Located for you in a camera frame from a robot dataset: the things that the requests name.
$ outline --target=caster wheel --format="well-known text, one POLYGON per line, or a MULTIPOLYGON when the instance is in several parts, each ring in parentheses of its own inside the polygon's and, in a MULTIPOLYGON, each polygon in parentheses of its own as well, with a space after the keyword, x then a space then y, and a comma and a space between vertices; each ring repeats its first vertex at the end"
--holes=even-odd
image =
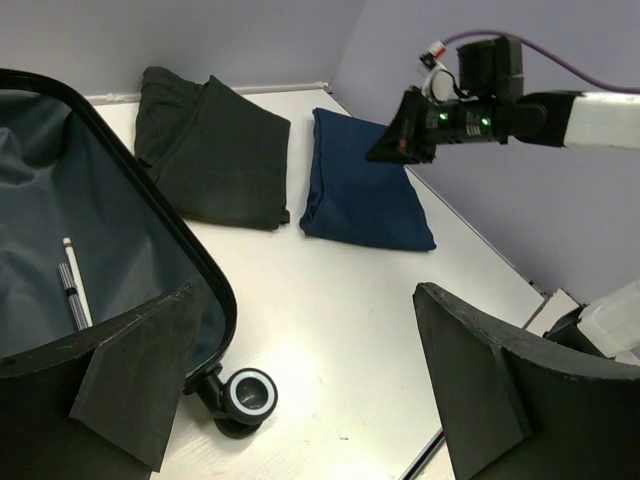
POLYGON ((229 378, 222 401, 225 410, 236 422, 260 425, 276 408, 278 390, 269 375, 246 368, 229 378))
POLYGON ((223 435, 229 438, 234 438, 236 440, 247 438, 249 435, 260 428, 260 424, 244 425, 242 423, 236 422, 235 420, 214 418, 213 421, 215 422, 216 427, 218 427, 218 430, 220 430, 223 435))

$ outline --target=suitcase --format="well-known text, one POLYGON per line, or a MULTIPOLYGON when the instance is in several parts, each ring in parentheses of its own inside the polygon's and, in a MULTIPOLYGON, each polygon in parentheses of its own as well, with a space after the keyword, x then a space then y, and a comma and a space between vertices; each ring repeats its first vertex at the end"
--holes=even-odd
POLYGON ((7 479, 146 479, 181 392, 242 438, 277 389, 223 384, 236 327, 223 272, 81 95, 0 69, 0 459, 7 479), (94 326, 57 272, 73 240, 94 326))

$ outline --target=gray fabric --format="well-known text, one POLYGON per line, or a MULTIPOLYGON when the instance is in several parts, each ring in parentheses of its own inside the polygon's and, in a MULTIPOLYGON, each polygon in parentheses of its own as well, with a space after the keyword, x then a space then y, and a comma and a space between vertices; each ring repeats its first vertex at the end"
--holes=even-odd
POLYGON ((275 230, 289 222, 290 122, 211 77, 204 85, 162 67, 144 72, 135 152, 184 217, 275 230))
MULTIPOLYGON (((56 99, 0 90, 0 205, 0 358, 76 332, 57 272, 64 237, 75 245, 94 323, 204 282, 81 119, 56 99)), ((226 328, 206 292, 191 369, 216 352, 226 328)))

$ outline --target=white pencil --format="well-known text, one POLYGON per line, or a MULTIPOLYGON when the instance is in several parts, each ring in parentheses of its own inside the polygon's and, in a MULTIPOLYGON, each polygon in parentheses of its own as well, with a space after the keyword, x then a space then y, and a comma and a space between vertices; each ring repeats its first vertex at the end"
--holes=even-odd
POLYGON ((89 312, 89 302, 87 302, 87 294, 84 291, 82 276, 80 275, 80 267, 78 267, 78 260, 76 259, 76 252, 73 250, 73 243, 71 243, 70 238, 64 238, 62 243, 64 244, 64 251, 69 259, 69 266, 71 267, 71 273, 73 274, 73 281, 76 283, 76 288, 78 289, 78 296, 80 297, 80 304, 84 311, 84 317, 87 320, 87 325, 93 327, 91 312, 89 312))

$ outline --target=dark green folded pants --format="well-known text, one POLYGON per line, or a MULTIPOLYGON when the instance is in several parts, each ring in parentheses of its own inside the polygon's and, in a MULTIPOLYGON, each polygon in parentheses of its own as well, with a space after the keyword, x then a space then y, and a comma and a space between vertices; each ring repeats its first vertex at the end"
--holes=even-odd
POLYGON ((275 230, 289 222, 289 128, 213 76, 199 85, 150 67, 135 154, 182 216, 275 230))

